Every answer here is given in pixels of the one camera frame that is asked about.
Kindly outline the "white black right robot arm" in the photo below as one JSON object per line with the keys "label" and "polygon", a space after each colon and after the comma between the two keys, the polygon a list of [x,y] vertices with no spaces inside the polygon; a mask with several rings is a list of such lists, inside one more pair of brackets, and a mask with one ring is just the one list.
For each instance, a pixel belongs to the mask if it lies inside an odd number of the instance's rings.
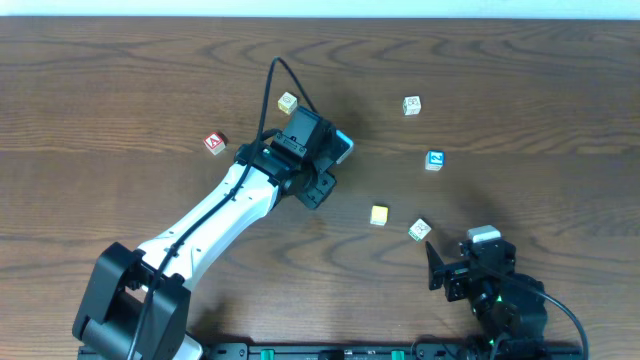
{"label": "white black right robot arm", "polygon": [[458,359],[549,359],[544,341],[548,314],[536,293],[544,285],[515,271],[516,247],[501,239],[460,244],[463,259],[446,264],[425,245],[429,288],[443,288],[449,302],[466,299],[483,334],[471,336]]}

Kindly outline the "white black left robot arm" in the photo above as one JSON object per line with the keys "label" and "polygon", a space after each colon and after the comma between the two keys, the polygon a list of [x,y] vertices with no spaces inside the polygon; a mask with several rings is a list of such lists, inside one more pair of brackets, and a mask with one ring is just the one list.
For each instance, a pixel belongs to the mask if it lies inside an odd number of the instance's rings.
{"label": "white black left robot arm", "polygon": [[330,168],[353,141],[300,107],[282,129],[241,146],[220,184],[182,219],[130,250],[115,242],[97,258],[72,334],[82,359],[205,359],[186,330],[192,292],[251,224],[285,197],[317,208],[336,185]]}

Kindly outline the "blue number 2 block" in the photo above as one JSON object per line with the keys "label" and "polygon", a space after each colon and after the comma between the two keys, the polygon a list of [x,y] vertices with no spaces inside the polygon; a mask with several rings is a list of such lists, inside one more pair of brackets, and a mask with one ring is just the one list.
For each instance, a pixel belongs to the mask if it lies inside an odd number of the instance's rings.
{"label": "blue number 2 block", "polygon": [[440,171],[445,163],[445,154],[442,151],[430,150],[426,154],[425,169],[428,171]]}

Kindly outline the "red letter A block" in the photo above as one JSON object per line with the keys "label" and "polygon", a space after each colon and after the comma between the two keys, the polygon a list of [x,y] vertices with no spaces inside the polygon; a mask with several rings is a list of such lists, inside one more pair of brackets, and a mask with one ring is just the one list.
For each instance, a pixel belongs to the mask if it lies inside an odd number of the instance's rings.
{"label": "red letter A block", "polygon": [[207,137],[203,139],[203,143],[205,147],[214,155],[217,156],[221,153],[227,146],[227,138],[226,136],[219,131],[212,132]]}

